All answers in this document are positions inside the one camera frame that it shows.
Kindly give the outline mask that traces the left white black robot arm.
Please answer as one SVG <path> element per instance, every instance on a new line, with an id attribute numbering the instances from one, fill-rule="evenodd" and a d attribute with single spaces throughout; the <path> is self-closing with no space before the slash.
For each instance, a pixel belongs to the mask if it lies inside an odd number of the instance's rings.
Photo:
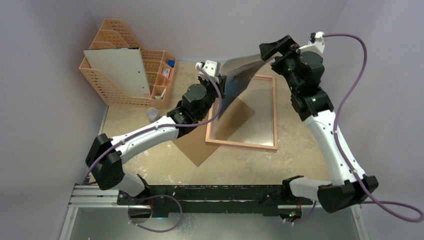
<path id="1" fill-rule="evenodd" d="M 95 137 L 85 163 L 101 190 L 124 191 L 138 205 L 148 201 L 146 181 L 138 175 L 126 173 L 123 165 L 145 150 L 181 138 L 206 124 L 204 118 L 215 100 L 221 102 L 225 97 L 227 78 L 199 76 L 198 80 L 198 84 L 187 89 L 174 109 L 153 123 L 112 138 L 104 133 Z"/>

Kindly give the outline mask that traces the blue mountain photo print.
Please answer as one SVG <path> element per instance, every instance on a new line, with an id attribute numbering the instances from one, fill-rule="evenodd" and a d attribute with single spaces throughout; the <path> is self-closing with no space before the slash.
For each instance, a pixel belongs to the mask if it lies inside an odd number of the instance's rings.
<path id="1" fill-rule="evenodd" d="M 232 58 L 222 65 L 220 74 L 226 76 L 224 86 L 225 97 L 222 98 L 222 107 L 219 111 L 218 118 L 222 117 L 232 102 L 247 89 L 256 73 L 270 60 L 273 60 L 273 58 L 262 60 L 260 54 L 255 54 Z"/>

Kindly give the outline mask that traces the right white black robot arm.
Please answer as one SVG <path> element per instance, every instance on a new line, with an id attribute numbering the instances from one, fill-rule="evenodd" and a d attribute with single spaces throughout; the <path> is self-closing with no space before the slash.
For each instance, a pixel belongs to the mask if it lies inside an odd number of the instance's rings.
<path id="1" fill-rule="evenodd" d="M 260 58 L 285 78 L 290 101 L 301 121 L 314 136 L 330 172 L 330 181 L 294 176 L 282 181 L 280 196 L 288 204 L 299 198 L 319 202 L 328 213 L 360 204 L 379 185 L 368 176 L 350 151 L 336 123 L 328 94 L 320 87 L 325 71 L 322 32 L 313 33 L 307 45 L 299 46 L 289 35 L 259 45 Z"/>

